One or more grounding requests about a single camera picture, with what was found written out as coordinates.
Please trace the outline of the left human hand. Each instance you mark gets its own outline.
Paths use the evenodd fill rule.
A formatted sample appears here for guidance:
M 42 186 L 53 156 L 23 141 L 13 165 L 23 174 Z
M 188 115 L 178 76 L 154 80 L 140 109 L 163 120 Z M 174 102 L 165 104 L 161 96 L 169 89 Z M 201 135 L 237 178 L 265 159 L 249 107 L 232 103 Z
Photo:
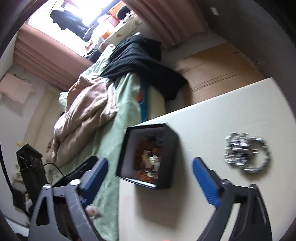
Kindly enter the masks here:
M 86 206 L 85 211 L 89 217 L 98 217 L 99 216 L 98 208 L 94 205 Z

